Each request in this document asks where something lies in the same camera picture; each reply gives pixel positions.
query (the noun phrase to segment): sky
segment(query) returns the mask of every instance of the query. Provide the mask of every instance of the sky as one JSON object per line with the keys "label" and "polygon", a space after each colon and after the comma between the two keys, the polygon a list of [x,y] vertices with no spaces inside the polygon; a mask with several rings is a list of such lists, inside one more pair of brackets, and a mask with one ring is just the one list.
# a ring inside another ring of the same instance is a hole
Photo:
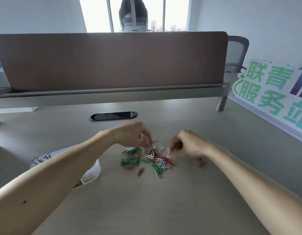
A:
{"label": "sky", "polygon": [[[163,0],[142,0],[148,10],[148,29],[151,21],[156,20],[157,28],[163,21]],[[118,11],[122,0],[110,0],[114,32],[121,30]],[[110,32],[110,21],[106,0],[80,0],[87,32]],[[189,0],[166,0],[165,28],[170,31],[172,25],[185,28],[187,23]]]}

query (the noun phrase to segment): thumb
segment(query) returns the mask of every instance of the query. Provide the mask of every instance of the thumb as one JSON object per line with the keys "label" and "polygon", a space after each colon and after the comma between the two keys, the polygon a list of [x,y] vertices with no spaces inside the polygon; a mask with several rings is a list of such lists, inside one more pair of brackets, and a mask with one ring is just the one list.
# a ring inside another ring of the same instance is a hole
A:
{"label": "thumb", "polygon": [[184,150],[179,149],[179,150],[174,150],[170,154],[167,154],[166,157],[169,159],[176,159],[176,158],[180,158],[180,157],[184,157],[184,156],[185,156]]}
{"label": "thumb", "polygon": [[150,144],[148,144],[147,142],[145,142],[143,140],[139,140],[138,145],[142,149],[151,149],[152,148],[152,146]]}

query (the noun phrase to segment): forearm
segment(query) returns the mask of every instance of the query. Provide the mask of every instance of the forearm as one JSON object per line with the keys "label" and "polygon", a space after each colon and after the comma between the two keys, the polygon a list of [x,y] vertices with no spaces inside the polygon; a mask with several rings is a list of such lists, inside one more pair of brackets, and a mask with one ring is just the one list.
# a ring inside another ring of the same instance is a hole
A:
{"label": "forearm", "polygon": [[229,152],[217,149],[208,157],[228,177],[272,235],[302,234],[300,197]]}
{"label": "forearm", "polygon": [[111,131],[23,173],[0,189],[0,234],[31,234],[112,144]]}

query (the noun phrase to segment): brown partition panel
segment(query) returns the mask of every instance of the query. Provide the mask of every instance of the brown partition panel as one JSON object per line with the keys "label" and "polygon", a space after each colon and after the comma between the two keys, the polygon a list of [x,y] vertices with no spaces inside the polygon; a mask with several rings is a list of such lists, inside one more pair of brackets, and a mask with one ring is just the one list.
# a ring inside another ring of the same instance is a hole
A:
{"label": "brown partition panel", "polygon": [[225,32],[0,34],[13,90],[89,90],[223,82]]}

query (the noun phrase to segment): left hand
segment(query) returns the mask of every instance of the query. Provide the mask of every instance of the left hand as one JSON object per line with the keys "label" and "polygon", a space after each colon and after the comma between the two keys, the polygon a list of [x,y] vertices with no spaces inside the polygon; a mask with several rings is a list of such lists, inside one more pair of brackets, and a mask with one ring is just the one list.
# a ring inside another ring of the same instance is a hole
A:
{"label": "left hand", "polygon": [[151,133],[142,121],[118,126],[110,129],[110,131],[114,136],[115,143],[125,147],[138,146],[143,149],[151,149]]}

